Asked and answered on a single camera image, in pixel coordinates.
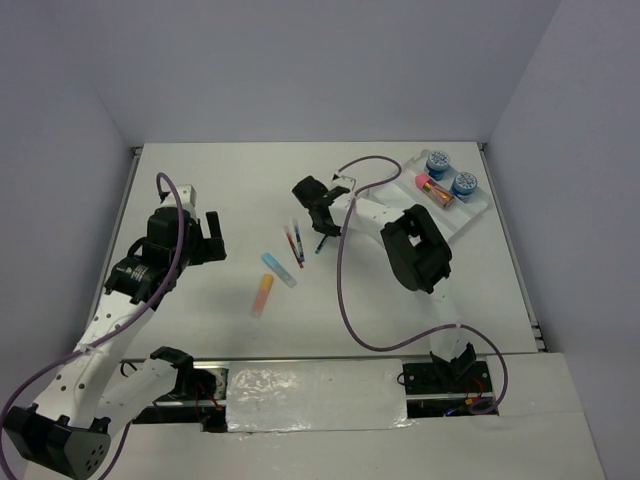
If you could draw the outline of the red pen refill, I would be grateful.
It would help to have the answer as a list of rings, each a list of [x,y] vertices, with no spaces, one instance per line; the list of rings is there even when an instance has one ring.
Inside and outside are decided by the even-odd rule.
[[[304,261],[302,260],[302,257],[299,254],[296,242],[295,242],[295,240],[293,238],[293,235],[292,235],[289,227],[288,226],[283,226],[283,230],[284,230],[287,242],[289,244],[289,247],[292,250],[292,253],[293,253],[294,257],[295,257],[295,260],[296,260],[299,268],[300,269],[304,268]]]

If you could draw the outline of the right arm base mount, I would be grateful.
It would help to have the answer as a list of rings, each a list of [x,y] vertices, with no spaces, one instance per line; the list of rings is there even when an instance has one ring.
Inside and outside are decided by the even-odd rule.
[[[409,419],[473,416],[484,409],[497,414],[487,362],[477,359],[471,343],[450,361],[431,353],[428,362],[404,363],[396,382],[404,388]]]

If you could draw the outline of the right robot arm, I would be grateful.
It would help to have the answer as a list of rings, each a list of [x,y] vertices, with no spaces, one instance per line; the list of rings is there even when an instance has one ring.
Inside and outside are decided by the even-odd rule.
[[[338,309],[350,336],[368,351],[389,353],[441,332],[459,329],[454,322],[436,325],[390,346],[367,343],[351,324],[344,299],[343,260],[347,235],[365,234],[383,249],[395,279],[405,289],[431,296],[440,315],[453,310],[445,292],[451,274],[452,251],[428,210],[414,204],[408,208],[387,206],[362,196],[355,180],[336,175],[330,187],[312,176],[300,180],[292,194],[307,211],[314,231],[339,240],[336,264]]]

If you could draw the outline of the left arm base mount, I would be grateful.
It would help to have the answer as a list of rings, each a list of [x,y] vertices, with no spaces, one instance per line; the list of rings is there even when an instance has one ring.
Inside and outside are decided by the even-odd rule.
[[[225,433],[229,369],[195,365],[171,392],[145,407],[134,425],[196,425],[202,432]]]

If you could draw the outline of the orange glue stick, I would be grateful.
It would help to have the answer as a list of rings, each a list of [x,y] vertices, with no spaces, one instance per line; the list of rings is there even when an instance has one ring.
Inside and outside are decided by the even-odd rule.
[[[274,283],[274,277],[271,274],[265,274],[262,279],[260,286],[258,288],[256,297],[254,299],[251,315],[255,318],[259,318],[265,308],[266,302],[268,300],[269,294],[271,292],[272,286]]]

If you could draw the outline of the blue capped glue stick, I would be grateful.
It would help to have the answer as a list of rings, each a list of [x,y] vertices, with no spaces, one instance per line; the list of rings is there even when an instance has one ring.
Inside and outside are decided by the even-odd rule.
[[[264,264],[289,288],[294,288],[297,285],[295,278],[271,253],[263,253],[261,255],[261,259]]]

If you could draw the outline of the pink capped tube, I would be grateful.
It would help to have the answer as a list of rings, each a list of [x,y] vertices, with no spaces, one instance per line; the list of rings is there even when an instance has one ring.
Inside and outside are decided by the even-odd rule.
[[[427,174],[417,175],[414,183],[422,193],[442,209],[447,209],[455,200],[455,196],[452,193],[441,187]]]

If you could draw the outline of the blue jar patterned lid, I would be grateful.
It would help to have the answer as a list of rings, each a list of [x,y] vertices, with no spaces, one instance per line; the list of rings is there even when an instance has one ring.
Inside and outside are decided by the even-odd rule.
[[[440,181],[450,167],[450,156],[440,150],[431,151],[425,161],[425,172],[434,180]]]

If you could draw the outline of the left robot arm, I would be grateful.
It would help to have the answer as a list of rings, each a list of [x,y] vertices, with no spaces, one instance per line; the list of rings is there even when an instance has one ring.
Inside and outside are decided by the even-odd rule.
[[[74,357],[56,368],[52,383],[28,407],[10,406],[2,428],[20,456],[71,479],[88,479],[106,459],[115,436],[163,397],[213,397],[217,379],[191,355],[161,346],[113,388],[107,385],[135,336],[176,285],[177,271],[226,257],[217,212],[200,222],[174,207],[158,208],[147,232],[117,262]]]

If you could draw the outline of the dark blue pen refill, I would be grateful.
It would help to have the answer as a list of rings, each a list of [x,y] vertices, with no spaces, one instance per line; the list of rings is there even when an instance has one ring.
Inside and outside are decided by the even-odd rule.
[[[322,249],[323,249],[323,247],[324,247],[324,245],[326,243],[326,240],[327,240],[327,237],[323,237],[322,238],[322,240],[319,242],[319,244],[315,248],[314,254],[318,255],[322,251]]]

